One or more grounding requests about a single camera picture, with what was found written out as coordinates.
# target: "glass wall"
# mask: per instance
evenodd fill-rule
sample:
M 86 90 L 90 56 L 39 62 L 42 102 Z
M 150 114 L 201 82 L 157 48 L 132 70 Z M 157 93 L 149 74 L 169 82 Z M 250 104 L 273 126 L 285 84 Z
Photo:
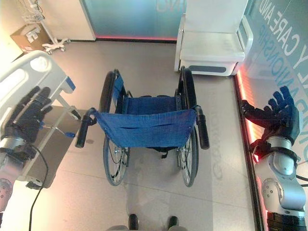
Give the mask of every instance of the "glass wall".
M 97 38 L 176 40 L 186 0 L 84 0 Z

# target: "blue fabric backrest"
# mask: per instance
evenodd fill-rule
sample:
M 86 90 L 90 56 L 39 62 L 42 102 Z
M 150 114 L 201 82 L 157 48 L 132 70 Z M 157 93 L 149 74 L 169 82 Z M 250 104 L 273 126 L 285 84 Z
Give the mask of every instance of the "blue fabric backrest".
M 140 97 L 124 99 L 124 114 L 150 115 L 176 111 L 175 97 Z
M 118 147 L 182 147 L 196 120 L 193 109 L 151 115 L 96 112 L 95 116 Z
M 118 77 L 115 80 L 114 89 L 113 89 L 113 93 L 112 93 L 112 100 L 114 101 L 115 105 L 116 105 L 117 99 L 120 95 L 120 92 L 122 90 L 123 84 L 124 84 L 123 79 L 122 79 L 121 75 L 119 74 Z

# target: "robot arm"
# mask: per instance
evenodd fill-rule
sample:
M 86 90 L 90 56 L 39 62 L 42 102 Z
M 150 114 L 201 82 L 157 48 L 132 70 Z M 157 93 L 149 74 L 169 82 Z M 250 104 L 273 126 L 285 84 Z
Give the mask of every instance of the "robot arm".
M 1 126 L 0 141 L 0 218 L 13 192 L 13 184 L 26 161 L 35 157 L 31 144 L 39 127 L 52 107 L 48 99 L 50 89 L 33 88 L 6 116 Z
M 269 231 L 305 231 L 306 195 L 296 180 L 299 157 L 292 152 L 299 135 L 299 113 L 287 87 L 276 91 L 264 110 L 242 101 L 245 117 L 263 127 L 261 139 L 250 150 L 259 161 L 255 165 L 260 194 L 267 211 Z

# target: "wheelchair handle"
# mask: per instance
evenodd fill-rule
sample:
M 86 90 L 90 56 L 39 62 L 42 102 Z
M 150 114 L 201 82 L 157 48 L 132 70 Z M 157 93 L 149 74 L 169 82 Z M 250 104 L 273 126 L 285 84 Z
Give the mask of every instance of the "wheelchair handle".
M 80 126 L 80 130 L 77 136 L 75 147 L 83 148 L 83 146 L 85 145 L 86 135 L 88 132 L 88 126 L 92 126 L 96 124 L 96 118 L 92 119 L 90 117 L 90 115 L 92 115 L 95 111 L 96 111 L 95 108 L 91 108 L 82 117 L 81 126 Z
M 200 106 L 196 106 L 195 110 L 197 113 L 196 123 L 198 125 L 200 147 L 202 149 L 209 149 L 210 143 L 208 140 L 205 115 L 203 114 L 203 111 Z

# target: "black cable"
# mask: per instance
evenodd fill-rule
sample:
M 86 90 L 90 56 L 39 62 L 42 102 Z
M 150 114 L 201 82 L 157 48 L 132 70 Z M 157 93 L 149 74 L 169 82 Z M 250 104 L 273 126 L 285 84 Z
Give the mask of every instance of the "black cable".
M 299 175 L 296 175 L 296 178 L 299 178 L 300 180 L 308 181 L 308 178 L 301 177 L 301 176 L 299 176 Z
M 31 225 L 32 225 L 32 211 L 33 211 L 33 207 L 34 207 L 34 204 L 35 202 L 37 201 L 37 198 L 40 194 L 40 191 L 42 191 L 43 187 L 44 187 L 44 184 L 45 184 L 45 181 L 46 181 L 46 178 L 47 178 L 47 175 L 48 175 L 48 164 L 46 162 L 46 159 L 45 157 L 43 156 L 43 154 L 41 153 L 41 151 L 34 145 L 31 145 L 31 147 L 33 147 L 38 153 L 39 155 L 42 157 L 44 163 L 45 163 L 45 166 L 46 166 L 46 174 L 45 174 L 45 178 L 44 178 L 44 181 L 42 183 L 42 186 L 40 187 L 39 191 L 38 191 L 38 194 L 36 196 L 36 198 L 34 199 L 34 202 L 32 204 L 32 207 L 31 207 L 31 210 L 30 210 L 30 221 L 29 221 L 29 231 L 31 231 Z

